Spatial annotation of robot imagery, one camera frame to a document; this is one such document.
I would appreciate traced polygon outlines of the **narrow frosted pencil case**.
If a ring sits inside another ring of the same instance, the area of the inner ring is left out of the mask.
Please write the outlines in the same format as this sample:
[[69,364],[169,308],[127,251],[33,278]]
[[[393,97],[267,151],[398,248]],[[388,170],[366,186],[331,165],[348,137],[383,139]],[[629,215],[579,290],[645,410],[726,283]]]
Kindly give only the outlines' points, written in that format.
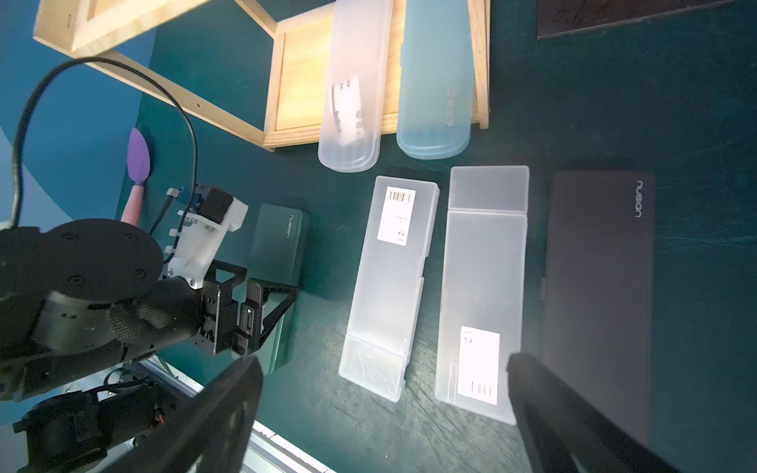
[[451,170],[435,398],[516,422],[508,360],[522,349],[528,236],[526,166]]

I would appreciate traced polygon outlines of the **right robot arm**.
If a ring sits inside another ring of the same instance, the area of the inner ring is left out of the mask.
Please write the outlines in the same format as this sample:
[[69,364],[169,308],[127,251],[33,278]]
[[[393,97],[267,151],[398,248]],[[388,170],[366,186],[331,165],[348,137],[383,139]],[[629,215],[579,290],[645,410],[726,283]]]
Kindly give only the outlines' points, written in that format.
[[[535,472],[672,472],[666,462],[585,401],[534,356],[508,362],[509,394]],[[151,378],[49,398],[14,424],[26,472],[86,472],[128,439],[148,439],[110,472],[239,472],[263,388],[256,358],[237,360],[177,412],[161,416]]]

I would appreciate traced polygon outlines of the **dark green pencil case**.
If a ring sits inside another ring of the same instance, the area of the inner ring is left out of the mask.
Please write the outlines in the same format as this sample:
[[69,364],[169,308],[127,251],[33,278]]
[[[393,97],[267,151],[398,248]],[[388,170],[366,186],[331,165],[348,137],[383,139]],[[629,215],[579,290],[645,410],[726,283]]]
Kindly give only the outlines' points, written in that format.
[[[261,205],[248,260],[248,276],[298,286],[310,220],[309,213],[300,209],[273,204]],[[290,307],[256,352],[264,374],[272,374],[288,362],[288,346],[294,318],[295,309]]]

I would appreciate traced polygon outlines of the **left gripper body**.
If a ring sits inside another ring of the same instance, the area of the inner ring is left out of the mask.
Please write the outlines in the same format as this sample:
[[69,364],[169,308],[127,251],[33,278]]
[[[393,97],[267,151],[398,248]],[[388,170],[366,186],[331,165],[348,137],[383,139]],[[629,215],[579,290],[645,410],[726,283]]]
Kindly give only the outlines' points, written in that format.
[[194,345],[214,357],[227,351],[250,356],[260,348],[260,303],[233,299],[232,290],[206,282],[200,291],[201,325]]

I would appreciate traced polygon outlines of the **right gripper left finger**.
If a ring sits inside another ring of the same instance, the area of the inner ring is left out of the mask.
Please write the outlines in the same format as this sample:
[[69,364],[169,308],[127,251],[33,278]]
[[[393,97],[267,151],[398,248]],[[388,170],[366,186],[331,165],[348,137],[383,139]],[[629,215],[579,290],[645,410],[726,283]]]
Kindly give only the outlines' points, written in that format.
[[240,358],[196,394],[147,443],[108,472],[240,472],[264,376],[254,356]]

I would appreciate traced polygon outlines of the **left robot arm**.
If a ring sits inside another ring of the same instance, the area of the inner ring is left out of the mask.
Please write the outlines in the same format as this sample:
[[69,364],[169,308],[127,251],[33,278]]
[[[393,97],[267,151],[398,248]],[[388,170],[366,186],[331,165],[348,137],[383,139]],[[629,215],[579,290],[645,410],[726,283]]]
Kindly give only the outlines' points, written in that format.
[[1,397],[21,401],[191,340],[208,354],[258,351],[296,287],[213,261],[195,289],[163,272],[155,240],[116,220],[1,233]]

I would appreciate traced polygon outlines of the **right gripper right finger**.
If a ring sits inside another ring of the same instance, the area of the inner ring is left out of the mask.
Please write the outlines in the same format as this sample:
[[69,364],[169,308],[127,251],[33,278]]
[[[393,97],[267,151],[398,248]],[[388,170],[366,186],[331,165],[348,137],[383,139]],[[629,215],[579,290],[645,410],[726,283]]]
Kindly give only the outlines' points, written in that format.
[[534,472],[675,472],[587,403],[534,356],[508,362],[516,426]]

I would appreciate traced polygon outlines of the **wide frosted pencil case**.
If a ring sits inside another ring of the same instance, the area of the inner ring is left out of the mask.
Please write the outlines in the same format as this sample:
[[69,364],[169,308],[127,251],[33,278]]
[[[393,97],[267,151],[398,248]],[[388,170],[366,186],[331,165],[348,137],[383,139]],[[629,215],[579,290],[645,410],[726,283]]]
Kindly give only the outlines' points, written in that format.
[[339,374],[394,403],[405,386],[439,194],[430,181],[375,181]]

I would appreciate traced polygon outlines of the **black pencil case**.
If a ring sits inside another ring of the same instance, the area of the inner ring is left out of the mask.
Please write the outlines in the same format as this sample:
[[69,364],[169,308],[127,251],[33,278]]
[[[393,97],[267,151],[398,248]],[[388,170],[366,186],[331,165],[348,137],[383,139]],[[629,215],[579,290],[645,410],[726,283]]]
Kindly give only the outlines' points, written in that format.
[[542,363],[639,443],[651,441],[656,181],[561,171],[551,187]]

